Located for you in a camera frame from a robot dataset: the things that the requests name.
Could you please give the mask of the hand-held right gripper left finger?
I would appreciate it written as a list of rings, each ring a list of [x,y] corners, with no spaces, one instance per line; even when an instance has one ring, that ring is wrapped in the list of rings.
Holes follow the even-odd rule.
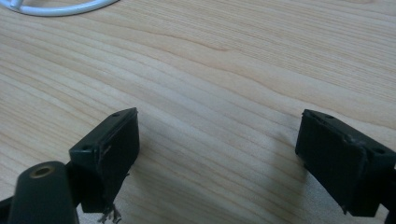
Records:
[[[118,223],[114,201],[140,150],[137,109],[113,113],[69,149],[68,177],[74,204]]]

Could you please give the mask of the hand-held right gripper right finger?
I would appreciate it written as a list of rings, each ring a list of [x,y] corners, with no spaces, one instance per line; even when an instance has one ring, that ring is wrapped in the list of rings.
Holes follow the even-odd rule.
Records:
[[[306,109],[295,153],[344,213],[374,217],[384,205],[396,217],[396,152],[345,124]]]

